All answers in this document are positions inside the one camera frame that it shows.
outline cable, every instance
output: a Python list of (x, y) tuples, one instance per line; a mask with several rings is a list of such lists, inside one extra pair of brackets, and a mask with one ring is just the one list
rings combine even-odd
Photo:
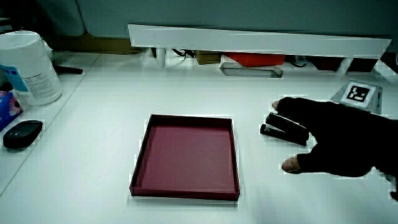
[(193, 53), (193, 51), (192, 50), (184, 50), (184, 49), (182, 49), (183, 51), (184, 51), (184, 53), (183, 52), (181, 52), (181, 51), (178, 51), (178, 50), (176, 50), (176, 49), (172, 49), (177, 55), (179, 55), (179, 56), (181, 56), (181, 57), (186, 57), (187, 55), (189, 55), (189, 56), (191, 56), (191, 57), (195, 57), (195, 53)]
[(297, 68), (305, 67), (309, 63), (307, 57), (301, 55), (286, 55), (285, 61), (291, 63)]

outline wireless mouse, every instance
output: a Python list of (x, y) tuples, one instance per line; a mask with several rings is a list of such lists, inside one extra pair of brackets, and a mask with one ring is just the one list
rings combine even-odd
[(2, 139), (4, 147), (8, 149), (22, 149), (30, 146), (40, 134), (43, 122), (37, 120), (23, 121), (8, 132)]

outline red box lid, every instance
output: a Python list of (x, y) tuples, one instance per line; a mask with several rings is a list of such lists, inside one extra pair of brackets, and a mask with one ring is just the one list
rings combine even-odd
[(151, 115), (131, 195), (238, 200), (232, 120)]
[(278, 54), (225, 52), (224, 55), (245, 67), (282, 65), (285, 60), (285, 55)]

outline gloved hand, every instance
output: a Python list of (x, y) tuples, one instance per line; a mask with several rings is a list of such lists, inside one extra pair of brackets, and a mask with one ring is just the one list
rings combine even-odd
[(272, 106), (278, 114), (306, 127), (317, 144), (308, 154), (284, 161), (282, 169), (360, 177), (372, 167), (398, 177), (398, 120), (333, 103), (285, 97)]

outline wipes container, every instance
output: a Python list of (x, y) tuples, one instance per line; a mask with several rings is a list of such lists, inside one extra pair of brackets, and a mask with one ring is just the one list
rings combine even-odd
[(41, 36), (31, 31), (0, 35), (0, 72), (16, 93), (32, 106), (45, 105), (62, 95), (62, 86)]

